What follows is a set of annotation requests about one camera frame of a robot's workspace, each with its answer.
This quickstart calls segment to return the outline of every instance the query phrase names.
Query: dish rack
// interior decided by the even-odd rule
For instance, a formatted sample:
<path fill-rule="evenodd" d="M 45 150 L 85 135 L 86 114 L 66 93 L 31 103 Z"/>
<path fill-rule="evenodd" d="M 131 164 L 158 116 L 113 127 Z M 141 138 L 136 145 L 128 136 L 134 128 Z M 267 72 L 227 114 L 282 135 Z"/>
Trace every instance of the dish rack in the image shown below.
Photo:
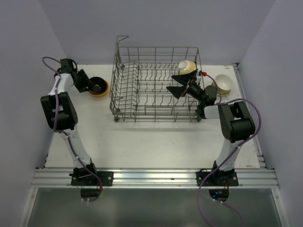
<path fill-rule="evenodd" d="M 181 86 L 177 75 L 182 60 L 199 62 L 197 47 L 120 46 L 117 37 L 110 89 L 114 120 L 131 122 L 192 122 L 198 102 L 191 96 L 176 99 L 166 86 Z"/>

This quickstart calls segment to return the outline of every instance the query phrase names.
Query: metal extrusion frame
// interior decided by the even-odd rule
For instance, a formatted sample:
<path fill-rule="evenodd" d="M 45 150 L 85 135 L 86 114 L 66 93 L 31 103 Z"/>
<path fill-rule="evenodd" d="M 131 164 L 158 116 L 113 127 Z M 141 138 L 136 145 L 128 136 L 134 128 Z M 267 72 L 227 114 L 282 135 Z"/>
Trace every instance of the metal extrusion frame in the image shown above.
<path fill-rule="evenodd" d="M 114 172 L 110 188 L 197 189 L 199 169 L 97 169 Z M 278 188 L 274 170 L 236 169 L 239 186 L 231 188 Z M 35 188 L 81 188 L 71 186 L 72 168 L 37 169 L 32 181 Z M 205 188 L 222 188 L 211 186 Z"/>

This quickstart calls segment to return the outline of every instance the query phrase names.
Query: yellow bowl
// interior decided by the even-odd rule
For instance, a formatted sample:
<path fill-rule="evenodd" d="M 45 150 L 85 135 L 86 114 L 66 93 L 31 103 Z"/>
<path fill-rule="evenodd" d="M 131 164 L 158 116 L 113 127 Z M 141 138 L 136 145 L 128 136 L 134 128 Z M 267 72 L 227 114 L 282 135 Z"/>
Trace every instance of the yellow bowl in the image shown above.
<path fill-rule="evenodd" d="M 184 60 L 178 64 L 178 75 L 184 75 L 196 70 L 196 64 L 193 61 Z"/>

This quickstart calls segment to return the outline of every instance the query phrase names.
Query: gray wall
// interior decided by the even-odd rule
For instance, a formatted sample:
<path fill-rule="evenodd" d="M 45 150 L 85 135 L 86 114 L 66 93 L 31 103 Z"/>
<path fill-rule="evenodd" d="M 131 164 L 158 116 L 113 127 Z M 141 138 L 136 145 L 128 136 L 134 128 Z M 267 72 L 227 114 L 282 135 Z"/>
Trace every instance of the gray wall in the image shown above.
<path fill-rule="evenodd" d="M 259 108 L 265 161 L 276 169 L 292 226 L 302 226 L 303 1 L 277 0 L 240 64 Z"/>
<path fill-rule="evenodd" d="M 239 62 L 274 0 L 40 0 L 68 57 L 112 63 L 130 45 L 198 46 L 204 64 Z"/>
<path fill-rule="evenodd" d="M 53 73 L 41 58 L 64 53 L 37 0 L 2 2 L 0 21 L 0 220 L 15 227 L 52 135 L 40 96 L 52 88 Z"/>

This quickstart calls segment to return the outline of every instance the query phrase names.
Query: white tabletop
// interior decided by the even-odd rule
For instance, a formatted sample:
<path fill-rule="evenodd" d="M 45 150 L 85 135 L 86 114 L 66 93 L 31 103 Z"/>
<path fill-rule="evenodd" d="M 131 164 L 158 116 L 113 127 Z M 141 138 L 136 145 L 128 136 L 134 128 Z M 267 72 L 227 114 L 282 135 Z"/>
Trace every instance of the white tabletop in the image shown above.
<path fill-rule="evenodd" d="M 109 83 L 112 65 L 79 65 L 89 77 Z M 234 87 L 223 101 L 239 98 L 240 90 L 232 66 L 203 66 L 215 77 L 226 74 Z M 211 80 L 205 78 L 205 86 Z M 223 144 L 220 121 L 114 122 L 109 110 L 109 92 L 95 98 L 72 88 L 69 93 L 78 114 L 78 131 L 96 167 L 108 168 L 211 168 Z M 73 167 L 71 156 L 58 134 L 54 134 L 45 167 Z M 243 145 L 236 168 L 260 168 L 253 141 Z"/>

